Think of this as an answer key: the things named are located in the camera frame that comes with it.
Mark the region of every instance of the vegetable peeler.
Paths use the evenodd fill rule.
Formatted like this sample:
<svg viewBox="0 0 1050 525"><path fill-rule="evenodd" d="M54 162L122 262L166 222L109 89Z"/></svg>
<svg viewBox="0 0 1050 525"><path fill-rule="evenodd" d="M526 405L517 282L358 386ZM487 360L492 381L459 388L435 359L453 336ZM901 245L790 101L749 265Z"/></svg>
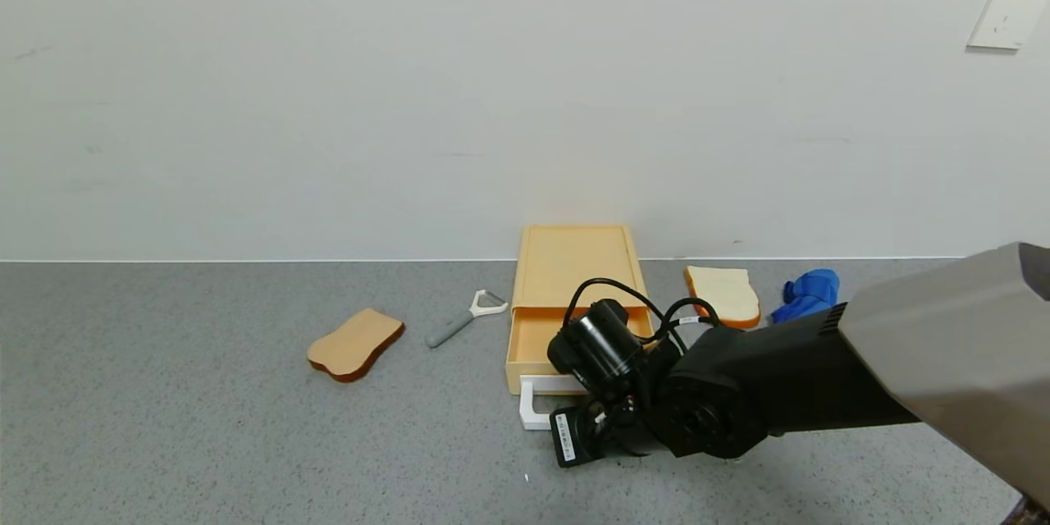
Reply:
<svg viewBox="0 0 1050 525"><path fill-rule="evenodd" d="M484 298L484 303L491 304L486 308L482 308L481 302ZM474 294L474 301L470 308L465 309L464 312L459 313L458 316L450 319L445 323L444 327L439 328L426 337L426 345L430 349L437 349L442 342L452 338L453 335L463 330L463 327L469 324L477 316L488 316L491 313L506 312L507 302L503 299L490 294L485 290L477 290Z"/></svg>

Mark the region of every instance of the blue glove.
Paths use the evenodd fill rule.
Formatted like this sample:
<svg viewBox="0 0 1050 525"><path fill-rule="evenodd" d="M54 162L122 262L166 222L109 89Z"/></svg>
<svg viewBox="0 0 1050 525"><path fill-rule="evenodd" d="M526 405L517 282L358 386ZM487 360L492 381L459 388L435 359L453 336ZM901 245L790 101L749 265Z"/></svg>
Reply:
<svg viewBox="0 0 1050 525"><path fill-rule="evenodd" d="M838 302L839 275L830 268L815 268L795 281L784 284L784 304L772 313L773 323L827 310Z"/></svg>

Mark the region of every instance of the box lid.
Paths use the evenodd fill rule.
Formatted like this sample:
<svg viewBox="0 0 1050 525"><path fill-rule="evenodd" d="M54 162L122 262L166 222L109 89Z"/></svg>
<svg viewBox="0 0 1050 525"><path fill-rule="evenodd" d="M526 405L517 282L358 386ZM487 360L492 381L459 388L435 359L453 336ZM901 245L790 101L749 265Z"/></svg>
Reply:
<svg viewBox="0 0 1050 525"><path fill-rule="evenodd" d="M522 234L511 307L565 309L581 282L617 279L646 293L634 242L626 226L529 226ZM581 307L613 298L625 308L645 307L611 286L591 286Z"/></svg>

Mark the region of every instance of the white drawer handle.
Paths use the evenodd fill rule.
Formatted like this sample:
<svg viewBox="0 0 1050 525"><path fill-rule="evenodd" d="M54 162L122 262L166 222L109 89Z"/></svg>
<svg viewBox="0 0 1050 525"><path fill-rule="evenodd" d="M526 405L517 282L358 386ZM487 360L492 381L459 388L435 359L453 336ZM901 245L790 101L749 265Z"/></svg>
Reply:
<svg viewBox="0 0 1050 525"><path fill-rule="evenodd" d="M522 417L525 430L550 430L550 415L541 415L532 410L532 396L541 394L587 394L584 386L573 376L522 376L522 395L518 401L518 414Z"/></svg>

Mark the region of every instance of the label sticker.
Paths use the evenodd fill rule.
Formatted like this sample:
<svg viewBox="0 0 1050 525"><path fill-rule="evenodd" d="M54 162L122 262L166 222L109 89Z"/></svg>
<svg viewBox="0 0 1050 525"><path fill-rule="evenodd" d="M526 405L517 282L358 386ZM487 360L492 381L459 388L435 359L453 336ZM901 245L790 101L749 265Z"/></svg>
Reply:
<svg viewBox="0 0 1050 525"><path fill-rule="evenodd" d="M558 438L562 441L562 456L565 461L570 462L576 459L576 450L572 447L572 436L569 435L569 419L565 415L554 417L558 423Z"/></svg>

